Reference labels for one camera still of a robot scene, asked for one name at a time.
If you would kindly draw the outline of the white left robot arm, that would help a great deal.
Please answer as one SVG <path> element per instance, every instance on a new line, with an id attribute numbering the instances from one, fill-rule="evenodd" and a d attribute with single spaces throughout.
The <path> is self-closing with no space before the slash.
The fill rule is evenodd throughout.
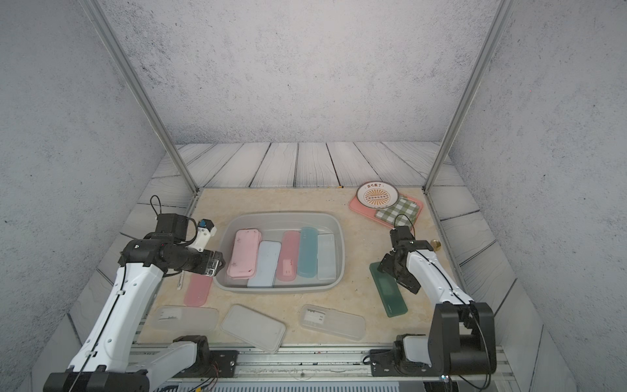
<path id="1" fill-rule="evenodd" d="M 78 354 L 64 372 L 52 373 L 45 391 L 154 391 L 180 374 L 218 376 L 207 339 L 182 336 L 152 359 L 132 367 L 129 356 L 139 323 L 170 270 L 214 276 L 221 253 L 169 238 L 132 240 L 121 253 L 114 287 Z"/>

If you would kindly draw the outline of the teal pencil case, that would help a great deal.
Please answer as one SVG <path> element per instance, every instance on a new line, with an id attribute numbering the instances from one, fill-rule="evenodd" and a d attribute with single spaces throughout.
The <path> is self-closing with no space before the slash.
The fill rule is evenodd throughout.
<path id="1" fill-rule="evenodd" d="M 304 278 L 314 278 L 318 273 L 318 230 L 303 227 L 300 230 L 300 245 L 297 274 Z"/>

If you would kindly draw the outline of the dark green pencil case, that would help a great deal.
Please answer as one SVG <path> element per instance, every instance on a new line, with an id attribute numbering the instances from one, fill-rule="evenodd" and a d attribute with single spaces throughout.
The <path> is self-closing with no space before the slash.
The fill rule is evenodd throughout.
<path id="1" fill-rule="evenodd" d="M 377 262 L 370 264 L 369 270 L 379 293 L 385 313 L 389 318 L 405 315 L 408 307 L 398 289 L 396 280 L 389 274 L 378 271 Z"/>

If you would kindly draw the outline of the light blue pencil case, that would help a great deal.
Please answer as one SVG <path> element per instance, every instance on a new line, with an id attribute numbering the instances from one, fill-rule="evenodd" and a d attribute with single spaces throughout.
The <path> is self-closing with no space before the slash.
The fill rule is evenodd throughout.
<path id="1" fill-rule="evenodd" d="M 247 287 L 273 287 L 281 247 L 282 245 L 279 242 L 261 242 L 257 255 L 256 274 L 248 280 Z"/>

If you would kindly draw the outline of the grey pencil case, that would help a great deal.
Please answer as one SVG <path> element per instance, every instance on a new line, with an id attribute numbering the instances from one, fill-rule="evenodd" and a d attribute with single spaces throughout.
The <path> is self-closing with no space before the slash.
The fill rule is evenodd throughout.
<path id="1" fill-rule="evenodd" d="M 279 351 L 287 331 L 284 323 L 242 305 L 233 305 L 230 308 L 220 329 L 271 354 Z"/>

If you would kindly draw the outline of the pale pink pencil case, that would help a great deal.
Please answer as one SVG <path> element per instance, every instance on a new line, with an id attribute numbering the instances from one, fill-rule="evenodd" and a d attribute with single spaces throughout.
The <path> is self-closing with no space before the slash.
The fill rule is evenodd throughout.
<path id="1" fill-rule="evenodd" d="M 255 276 L 261 240 L 261 232 L 257 229 L 237 231 L 227 268 L 230 279 L 251 279 Z"/>

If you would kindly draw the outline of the dark pink case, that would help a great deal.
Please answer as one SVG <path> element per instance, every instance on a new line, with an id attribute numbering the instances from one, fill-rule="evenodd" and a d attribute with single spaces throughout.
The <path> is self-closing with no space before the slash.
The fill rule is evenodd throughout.
<path id="1" fill-rule="evenodd" d="M 187 288 L 184 305 L 187 307 L 203 307 L 209 295 L 213 283 L 213 277 L 201 274 L 191 274 Z"/>

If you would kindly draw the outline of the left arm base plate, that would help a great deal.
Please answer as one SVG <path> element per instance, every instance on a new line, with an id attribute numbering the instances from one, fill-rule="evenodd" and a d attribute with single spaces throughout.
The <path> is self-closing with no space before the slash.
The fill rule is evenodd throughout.
<path id="1" fill-rule="evenodd" d="M 238 351 L 201 351 L 192 366 L 173 378 L 233 378 L 238 354 Z"/>

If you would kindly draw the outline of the clear case with label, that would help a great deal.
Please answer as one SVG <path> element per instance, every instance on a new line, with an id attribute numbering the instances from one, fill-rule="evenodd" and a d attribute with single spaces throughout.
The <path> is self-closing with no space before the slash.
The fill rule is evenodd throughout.
<path id="1" fill-rule="evenodd" d="M 304 305 L 300 311 L 302 328 L 361 341 L 366 335 L 366 322 L 362 316 L 317 305 Z"/>

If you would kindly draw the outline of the grey plastic storage box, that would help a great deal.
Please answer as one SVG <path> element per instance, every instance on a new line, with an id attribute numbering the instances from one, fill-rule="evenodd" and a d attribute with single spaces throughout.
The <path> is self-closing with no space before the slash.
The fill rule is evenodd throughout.
<path id="1" fill-rule="evenodd" d="M 292 282 L 274 281 L 272 287 L 248 287 L 245 279 L 231 279 L 226 270 L 215 278 L 218 287 L 225 291 L 251 294 L 302 294 L 324 292 L 336 287 L 343 279 L 346 269 L 346 246 L 340 222 L 330 214 L 322 212 L 262 212 L 246 214 L 233 219 L 220 239 L 220 251 L 226 261 L 230 261 L 236 232 L 238 230 L 257 229 L 261 238 L 279 241 L 285 232 L 313 227 L 320 235 L 333 235 L 331 249 L 336 257 L 336 277 L 334 279 L 305 278 L 297 276 Z"/>

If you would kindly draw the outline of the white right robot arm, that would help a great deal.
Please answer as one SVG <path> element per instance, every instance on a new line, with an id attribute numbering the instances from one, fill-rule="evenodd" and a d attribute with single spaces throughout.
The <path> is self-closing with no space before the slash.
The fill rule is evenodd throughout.
<path id="1" fill-rule="evenodd" d="M 461 379 L 483 375 L 490 382 L 497 367 L 491 307 L 455 284 L 432 245 L 416 239 L 410 227 L 393 228 L 390 240 L 392 250 L 377 270 L 393 279 L 395 287 L 412 294 L 424 292 L 433 308 L 428 334 L 397 337 L 391 354 L 395 371 L 403 376 L 425 372 Z"/>

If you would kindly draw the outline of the translucent pink pencil case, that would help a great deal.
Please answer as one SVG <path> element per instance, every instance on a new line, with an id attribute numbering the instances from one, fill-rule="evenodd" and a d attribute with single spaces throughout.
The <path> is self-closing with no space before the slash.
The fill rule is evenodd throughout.
<path id="1" fill-rule="evenodd" d="M 300 232 L 286 231 L 281 241 L 281 250 L 276 270 L 276 279 L 280 282 L 292 282 L 297 276 L 300 249 Z"/>

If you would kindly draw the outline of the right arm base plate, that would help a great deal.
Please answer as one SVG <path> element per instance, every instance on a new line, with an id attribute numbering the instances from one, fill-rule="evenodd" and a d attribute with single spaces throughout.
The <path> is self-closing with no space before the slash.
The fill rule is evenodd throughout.
<path id="1" fill-rule="evenodd" d="M 411 362 L 401 349 L 370 350 L 362 359 L 373 377 L 439 377 L 432 367 L 423 362 Z"/>

